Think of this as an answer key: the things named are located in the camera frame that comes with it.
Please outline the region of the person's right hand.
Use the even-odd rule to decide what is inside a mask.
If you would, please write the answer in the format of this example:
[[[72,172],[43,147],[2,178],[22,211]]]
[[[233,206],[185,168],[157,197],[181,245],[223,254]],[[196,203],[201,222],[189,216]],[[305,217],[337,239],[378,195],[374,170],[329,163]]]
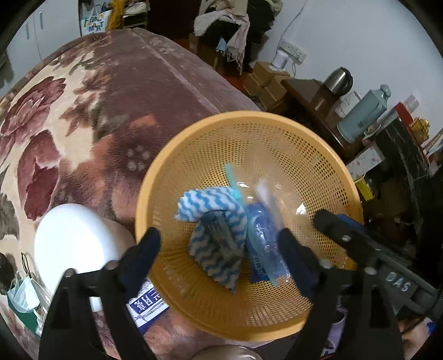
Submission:
[[[402,320],[399,329],[402,334],[403,350],[406,360],[410,360],[419,351],[430,335],[430,326],[435,323],[425,317],[413,320]]]

